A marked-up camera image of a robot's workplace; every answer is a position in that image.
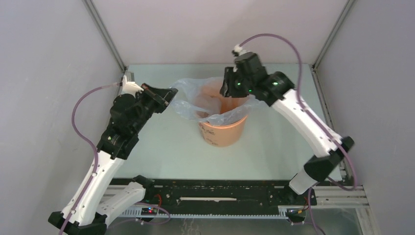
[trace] white plastic bracket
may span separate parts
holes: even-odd
[[[284,100],[278,100],[272,105],[277,112],[282,114],[305,138],[313,149],[314,155],[321,158],[329,155],[330,150],[337,149],[333,141],[320,129],[320,127],[308,116],[304,109],[297,102],[297,91],[290,89],[284,94]],[[305,108],[311,112],[317,120],[331,133],[339,144],[342,144],[342,137],[330,129],[310,107],[303,101]]]
[[[137,182],[130,182],[127,187],[115,196],[99,204],[98,212],[107,215],[105,223],[109,226],[120,214],[136,202],[142,201],[145,196],[145,188]]]
[[[93,174],[93,165],[91,165],[87,175],[82,181],[81,186],[78,188],[78,191],[71,199],[71,201],[67,204],[67,206],[62,210],[62,213],[64,214],[63,218],[66,218],[68,213],[72,213],[72,216],[69,220],[70,223],[77,221],[79,222],[79,226],[91,224],[95,218],[95,212],[99,201],[104,195],[104,192],[110,184],[114,174],[123,163],[123,159],[111,159],[110,154],[104,151],[100,151],[98,153],[98,163],[93,163],[98,164],[96,175],[92,178],[91,184],[87,188],[81,201],[79,201],[78,206],[75,208],[75,210],[72,211],[71,208],[75,203],[75,200],[79,197],[79,194],[81,193],[91,174]]]
[[[142,92],[144,89],[134,81],[127,81],[127,76],[122,77],[122,91],[127,94],[136,95],[136,92]]]
[[[238,53],[238,55],[243,55],[243,54],[245,54],[245,53],[248,52],[247,50],[243,49],[239,44],[238,45],[235,45],[233,47],[233,51],[235,51],[236,53]]]

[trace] white enclosure wall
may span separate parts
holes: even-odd
[[[92,151],[72,130],[77,99],[120,70],[80,0],[0,1],[0,234],[47,235],[84,178]],[[77,114],[94,143],[116,88]]]
[[[357,1],[319,77],[384,235],[414,234],[415,1]]]
[[[312,64],[347,0],[95,0],[129,64],[230,63],[231,50],[257,33],[290,39]],[[265,63],[296,63],[283,42],[247,47]]]

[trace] red wire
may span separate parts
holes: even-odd
[[[154,196],[159,198],[159,207],[160,207],[161,206],[161,196],[160,196],[160,194],[156,194]]]
[[[306,210],[308,210],[308,207],[307,207],[307,205],[308,205],[308,199],[306,198],[306,197],[304,197],[304,199],[305,199],[305,205],[304,205],[304,207],[302,208],[302,211],[306,211]]]

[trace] orange bucket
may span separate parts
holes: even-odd
[[[242,105],[245,103],[248,98],[231,98],[231,97],[223,97],[220,95],[219,90],[221,87],[221,83],[218,84],[218,86],[212,87],[205,86],[202,87],[201,93],[207,94],[211,97],[217,97],[221,100],[221,110],[220,114],[223,114],[227,111],[230,111],[232,109],[235,109],[236,107]],[[200,122],[199,123],[199,129],[202,133],[203,139],[217,147],[226,147],[229,146],[235,142],[237,142],[242,135],[242,132],[245,127],[245,121],[248,116],[243,117],[241,120],[230,124],[230,125],[224,125],[224,126],[213,126],[208,122]]]
[[[212,126],[207,122],[200,122],[199,129],[207,143],[217,147],[226,147],[241,138],[247,117],[226,126]]]

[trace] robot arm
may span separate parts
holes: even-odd
[[[255,95],[268,106],[282,114],[297,129],[313,149],[314,156],[304,165],[285,187],[284,200],[292,201],[305,193],[317,182],[323,182],[340,163],[344,155],[321,128],[304,112],[297,102],[297,91],[293,82],[282,72],[268,74],[257,54],[240,50],[233,51],[235,67],[226,67],[221,95],[225,97],[246,97]],[[305,108],[315,113],[303,101]],[[350,137],[342,138],[318,118],[342,147],[349,151],[354,142]]]
[[[123,191],[99,204],[114,174],[137,144],[142,127],[153,113],[162,113],[167,108],[177,90],[157,89],[147,84],[140,87],[124,76],[123,92],[114,100],[110,123],[97,145],[98,162],[91,165],[68,205],[49,217],[49,222],[59,229],[67,220],[64,232],[69,235],[104,234],[108,225],[129,206],[150,197],[148,189],[152,182],[138,176]]]

